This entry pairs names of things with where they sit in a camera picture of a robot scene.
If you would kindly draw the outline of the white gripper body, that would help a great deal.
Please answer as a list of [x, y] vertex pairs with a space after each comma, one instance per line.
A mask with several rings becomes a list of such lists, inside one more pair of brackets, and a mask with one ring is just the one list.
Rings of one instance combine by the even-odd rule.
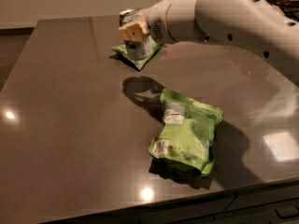
[[159, 44], [178, 42], [178, 11], [175, 8], [179, 0], [162, 0], [143, 10], [150, 36]]

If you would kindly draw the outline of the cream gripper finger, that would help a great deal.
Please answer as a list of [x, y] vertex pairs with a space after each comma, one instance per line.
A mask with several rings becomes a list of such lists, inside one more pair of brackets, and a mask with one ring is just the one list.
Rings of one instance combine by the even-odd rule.
[[130, 21], [119, 28], [125, 41], [143, 42], [150, 36], [150, 29], [143, 20]]

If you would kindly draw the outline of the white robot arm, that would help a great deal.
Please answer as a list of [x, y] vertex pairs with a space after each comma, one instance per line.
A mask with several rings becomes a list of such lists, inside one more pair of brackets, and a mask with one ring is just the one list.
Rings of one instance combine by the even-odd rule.
[[299, 83], [299, 23], [265, 0], [163, 0], [141, 14], [119, 28], [124, 40], [237, 46]]

